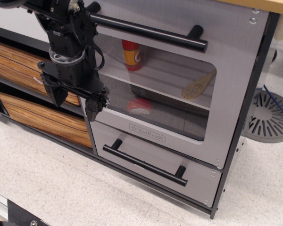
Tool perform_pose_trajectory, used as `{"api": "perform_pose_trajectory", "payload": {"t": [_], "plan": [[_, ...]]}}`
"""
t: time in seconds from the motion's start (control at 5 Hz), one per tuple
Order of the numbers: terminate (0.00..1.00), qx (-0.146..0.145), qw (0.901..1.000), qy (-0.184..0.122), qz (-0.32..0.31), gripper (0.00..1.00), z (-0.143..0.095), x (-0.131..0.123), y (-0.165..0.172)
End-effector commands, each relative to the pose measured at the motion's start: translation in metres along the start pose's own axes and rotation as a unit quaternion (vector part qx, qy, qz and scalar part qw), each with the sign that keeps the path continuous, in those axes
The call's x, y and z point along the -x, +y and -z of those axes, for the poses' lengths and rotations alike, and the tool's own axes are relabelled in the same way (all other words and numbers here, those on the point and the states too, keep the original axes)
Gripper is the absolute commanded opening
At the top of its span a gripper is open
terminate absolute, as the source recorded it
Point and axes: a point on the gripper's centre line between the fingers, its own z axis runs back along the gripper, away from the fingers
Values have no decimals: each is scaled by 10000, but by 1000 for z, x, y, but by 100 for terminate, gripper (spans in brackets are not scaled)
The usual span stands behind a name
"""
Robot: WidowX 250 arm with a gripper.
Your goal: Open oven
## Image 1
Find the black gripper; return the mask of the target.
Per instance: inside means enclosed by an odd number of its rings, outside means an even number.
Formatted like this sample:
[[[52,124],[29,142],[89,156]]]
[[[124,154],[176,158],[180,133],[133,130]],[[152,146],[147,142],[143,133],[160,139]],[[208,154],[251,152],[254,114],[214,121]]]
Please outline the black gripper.
[[[71,92],[85,101],[88,121],[95,121],[103,109],[102,102],[108,102],[109,89],[99,79],[98,70],[105,63],[104,58],[96,65],[95,54],[81,52],[75,57],[66,57],[50,52],[51,61],[40,61],[37,66],[42,71],[41,77],[45,90],[52,103],[60,107]]]

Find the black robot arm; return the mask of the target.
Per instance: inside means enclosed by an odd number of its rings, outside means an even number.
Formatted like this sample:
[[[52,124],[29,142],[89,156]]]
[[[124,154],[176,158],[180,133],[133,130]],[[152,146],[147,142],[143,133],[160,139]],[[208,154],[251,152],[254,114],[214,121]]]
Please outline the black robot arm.
[[[98,12],[97,2],[85,7],[82,0],[0,0],[0,8],[22,7],[35,13],[46,32],[51,61],[40,61],[41,78],[52,103],[59,107],[71,92],[85,99],[88,121],[95,121],[109,104],[109,89],[99,79],[95,54],[102,55],[94,43],[96,23],[89,12]]]

